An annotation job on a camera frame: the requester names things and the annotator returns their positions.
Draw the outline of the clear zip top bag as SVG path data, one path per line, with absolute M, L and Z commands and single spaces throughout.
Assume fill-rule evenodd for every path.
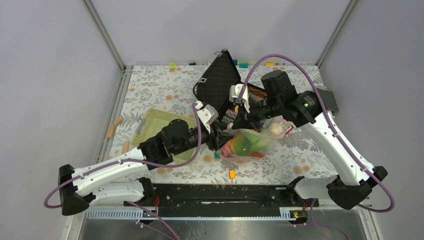
M 283 123 L 286 125 L 286 129 L 288 128 L 288 125 L 291 124 L 290 122 L 286 121 L 285 119 L 283 119 L 282 116 L 277 116 L 277 117 L 273 117 L 271 119 L 267 119 L 267 120 L 262 120 L 259 122 L 259 129 L 258 130 L 252 130 L 252 129 L 226 129 L 223 132 L 224 133 L 228 133 L 231 134 L 233 136 L 233 138 L 247 138 L 249 140 L 262 140 L 265 142 L 266 144 L 266 148 L 264 148 L 260 154 L 258 154 L 257 156 L 238 156 L 233 154 L 232 158 L 224 158 L 221 156 L 221 149 L 217 150 L 216 153 L 220 156 L 221 159 L 224 159 L 226 161 L 229 162 L 251 162 L 251 161 L 256 161 L 259 159 L 262 159 L 265 157 L 265 155 L 267 155 L 271 149 L 277 144 L 277 142 L 279 140 L 281 140 L 282 138 L 286 137 L 282 137 L 280 139 L 273 139 L 273 138 L 268 138 L 265 137 L 261 134 L 261 131 L 266 129 L 270 124 L 272 123 Z

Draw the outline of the red toy pepper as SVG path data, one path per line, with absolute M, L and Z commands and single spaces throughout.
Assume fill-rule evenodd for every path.
M 229 140 L 226 142 L 220 149 L 220 155 L 223 158 L 233 158 L 233 151 L 232 151 L 232 140 Z

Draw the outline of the yellow toy mango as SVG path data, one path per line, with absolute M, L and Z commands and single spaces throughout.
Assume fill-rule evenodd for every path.
M 235 137 L 230 142 L 230 149 L 234 155 L 241 157 L 255 157 L 266 148 L 263 140 L 248 139 L 246 137 Z

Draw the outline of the white green leek toy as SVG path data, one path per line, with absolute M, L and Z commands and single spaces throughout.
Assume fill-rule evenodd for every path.
M 287 131 L 286 125 L 283 123 L 271 123 L 266 129 L 260 133 L 270 139 L 280 139 L 285 136 Z

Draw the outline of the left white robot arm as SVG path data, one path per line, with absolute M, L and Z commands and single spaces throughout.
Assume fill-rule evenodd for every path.
M 96 204 L 137 202 L 148 206 L 155 200 L 149 180 L 118 183 L 131 174 L 147 173 L 155 168 L 175 168 L 174 157 L 205 144 L 217 150 L 226 142 L 222 132 L 227 125 L 218 121 L 190 128 L 182 119 L 174 119 L 157 134 L 110 160 L 87 167 L 70 164 L 58 170 L 59 208 L 63 216 L 72 216 Z

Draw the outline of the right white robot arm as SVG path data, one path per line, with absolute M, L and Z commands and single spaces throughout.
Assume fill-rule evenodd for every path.
M 388 175 L 383 166 L 373 166 L 350 144 L 334 123 L 329 111 L 322 108 L 314 91 L 298 93 L 288 74 L 274 70 L 261 77 L 266 93 L 258 104 L 250 104 L 247 87 L 232 85 L 230 102 L 242 104 L 240 116 L 249 122 L 281 116 L 307 134 L 330 160 L 337 171 L 324 178 L 297 177 L 287 186 L 287 201 L 293 206 L 306 199 L 332 200 L 350 210 L 359 206 L 373 187 Z

